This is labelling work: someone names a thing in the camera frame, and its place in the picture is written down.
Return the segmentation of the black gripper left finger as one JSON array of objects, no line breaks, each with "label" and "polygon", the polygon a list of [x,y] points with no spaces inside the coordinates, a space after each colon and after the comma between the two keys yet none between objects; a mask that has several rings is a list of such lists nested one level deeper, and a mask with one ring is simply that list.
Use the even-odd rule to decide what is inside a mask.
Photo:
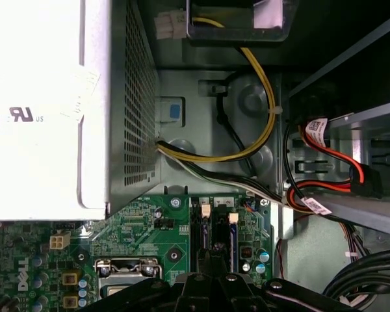
[{"label": "black gripper left finger", "polygon": [[145,279],[81,311],[219,311],[220,252],[201,249],[197,269],[173,285],[160,278]]}]

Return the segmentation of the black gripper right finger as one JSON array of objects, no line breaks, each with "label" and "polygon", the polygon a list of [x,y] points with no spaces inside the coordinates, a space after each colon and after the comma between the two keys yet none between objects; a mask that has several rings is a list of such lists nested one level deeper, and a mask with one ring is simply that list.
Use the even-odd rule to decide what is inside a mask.
[{"label": "black gripper right finger", "polygon": [[215,311],[355,311],[327,296],[297,284],[271,279],[261,287],[248,276],[229,271],[229,257],[223,250],[214,251]]}]

